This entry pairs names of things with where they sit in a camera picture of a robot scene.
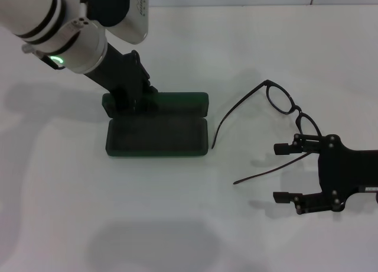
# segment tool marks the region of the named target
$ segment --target green led light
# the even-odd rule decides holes
[[[64,63],[64,60],[63,60],[62,58],[60,58],[60,57],[50,56],[50,59],[51,59],[51,60],[54,60],[54,61],[56,61],[56,62],[58,62],[58,63],[60,63],[60,64],[63,64],[63,63]]]

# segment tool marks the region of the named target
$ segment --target white tabletop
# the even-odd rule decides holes
[[[265,79],[287,89],[323,134],[378,149],[378,7],[153,8],[136,48],[161,91],[210,95],[219,120]],[[1,272],[376,271],[374,194],[344,212],[298,216],[272,192],[316,193],[317,156],[238,186],[296,156],[296,116],[261,90],[200,158],[109,158],[105,92],[55,72],[0,29]]]

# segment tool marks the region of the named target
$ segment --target eyeglasses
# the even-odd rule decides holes
[[[298,127],[299,132],[302,135],[304,134],[303,130],[302,130],[302,125],[303,124],[307,124],[308,125],[308,123],[310,123],[314,127],[314,130],[315,130],[314,132],[316,132],[318,136],[322,136],[321,132],[319,130],[319,127],[317,126],[317,124],[315,123],[315,121],[309,115],[307,115],[307,114],[305,114],[305,113],[302,112],[302,109],[298,105],[296,105],[294,103],[294,100],[291,98],[291,95],[283,87],[281,87],[279,84],[277,84],[275,82],[272,82],[270,80],[266,80],[266,81],[262,82],[260,85],[258,85],[257,87],[255,87],[253,90],[251,90],[246,96],[244,96],[244,98],[242,98],[240,101],[238,101],[238,103],[235,104],[235,106],[232,107],[232,109],[224,116],[224,118],[220,122],[220,124],[218,126],[218,129],[217,129],[217,132],[215,134],[213,145],[211,146],[212,149],[215,147],[220,127],[222,126],[222,124],[226,120],[226,118],[238,106],[240,106],[246,99],[248,99],[250,96],[252,96],[254,93],[256,93],[259,89],[261,89],[264,86],[267,87],[266,88],[266,96],[268,98],[268,101],[271,103],[271,105],[277,111],[279,111],[280,113],[285,114],[285,115],[292,114],[295,111],[299,112],[299,115],[298,115],[298,117],[295,120],[295,124]],[[283,166],[278,167],[277,169],[270,170],[270,171],[267,171],[266,173],[261,173],[261,174],[255,175],[255,176],[250,176],[250,177],[247,177],[245,179],[238,180],[237,182],[234,182],[234,184],[245,182],[245,181],[247,181],[249,179],[252,179],[252,178],[255,178],[255,177],[258,177],[258,176],[263,176],[263,175],[268,174],[268,173],[275,172],[277,170],[280,170],[280,169],[282,169],[284,167],[287,167],[287,166],[291,165],[292,163],[295,163],[296,161],[299,161],[299,160],[303,159],[304,157],[307,157],[310,154],[311,153],[306,153],[303,156],[301,156],[299,158],[296,158],[295,160],[291,161],[290,163],[287,163],[287,164],[284,164]]]

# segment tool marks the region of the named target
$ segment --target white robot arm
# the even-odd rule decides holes
[[[97,68],[107,53],[105,28],[132,44],[148,32],[148,0],[0,0],[0,23],[52,67],[78,74]]]
[[[106,40],[105,29],[132,44],[143,41],[148,0],[0,0],[0,24],[25,41],[25,53],[54,69],[84,74],[109,91],[102,105],[113,118],[106,140],[110,156],[207,153],[208,94],[159,93],[139,54],[123,55]]]

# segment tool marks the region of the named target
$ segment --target black stripe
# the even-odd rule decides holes
[[[53,0],[53,2],[51,3],[50,10],[47,13],[46,17],[43,19],[43,21],[35,29],[33,29],[32,31],[30,31],[26,34],[20,34],[20,35],[16,34],[16,35],[20,38],[30,38],[30,37],[33,37],[33,36],[37,35],[38,33],[40,33],[48,25],[48,23],[51,21],[51,19],[53,18],[55,10],[57,9],[57,4],[58,4],[58,0]]]
[[[31,44],[31,45],[34,45],[34,46],[41,44],[41,43],[45,43],[46,41],[48,41],[51,37],[53,37],[58,32],[58,30],[60,29],[60,27],[61,27],[61,25],[64,21],[65,16],[66,16],[66,2],[65,2],[65,0],[61,0],[61,9],[60,9],[59,17],[57,19],[57,22],[51,28],[51,30],[48,31],[47,34],[45,34],[43,37],[41,37],[37,40],[34,40],[34,41],[25,40],[25,41],[27,43]]]
[[[47,56],[55,56],[55,55],[59,55],[66,52],[71,46],[73,46],[73,44],[78,39],[79,35],[80,35],[80,32],[76,33],[62,48],[58,49],[57,51],[44,53],[44,54]]]

